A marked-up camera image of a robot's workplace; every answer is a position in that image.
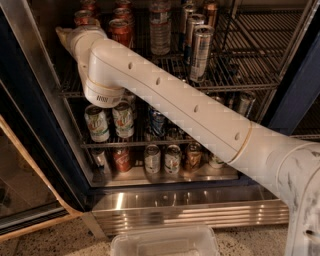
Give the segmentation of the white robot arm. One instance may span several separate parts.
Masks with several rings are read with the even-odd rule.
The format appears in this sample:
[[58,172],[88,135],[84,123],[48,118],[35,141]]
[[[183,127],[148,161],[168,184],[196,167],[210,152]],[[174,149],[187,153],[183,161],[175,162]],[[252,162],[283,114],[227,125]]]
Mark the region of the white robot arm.
[[225,107],[94,25],[57,28],[85,98],[117,106],[131,91],[289,208],[285,256],[320,256],[320,144],[282,135]]

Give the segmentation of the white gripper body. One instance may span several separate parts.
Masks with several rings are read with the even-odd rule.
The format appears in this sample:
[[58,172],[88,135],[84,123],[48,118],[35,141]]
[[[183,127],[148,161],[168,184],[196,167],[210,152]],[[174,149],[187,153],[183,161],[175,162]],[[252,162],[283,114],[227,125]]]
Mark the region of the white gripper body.
[[71,29],[66,36],[65,48],[78,64],[88,64],[91,56],[104,63],[101,46],[107,40],[105,32],[93,25]]

